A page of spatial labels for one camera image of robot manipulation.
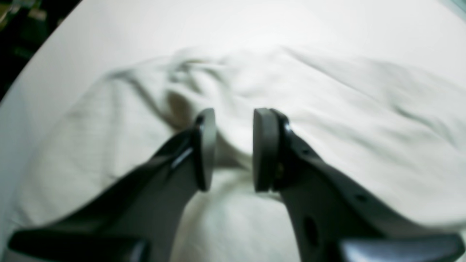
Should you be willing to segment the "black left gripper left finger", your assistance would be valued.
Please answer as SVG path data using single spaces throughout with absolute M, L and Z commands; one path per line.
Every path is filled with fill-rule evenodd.
M 74 213 L 17 230 L 9 262 L 168 262 L 186 205 L 212 183 L 214 109 Z

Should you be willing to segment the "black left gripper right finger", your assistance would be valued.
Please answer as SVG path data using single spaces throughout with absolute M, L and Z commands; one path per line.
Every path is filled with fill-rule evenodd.
M 276 109 L 253 114 L 256 192 L 278 192 L 302 262 L 454 262 L 458 233 L 421 226 L 326 163 Z

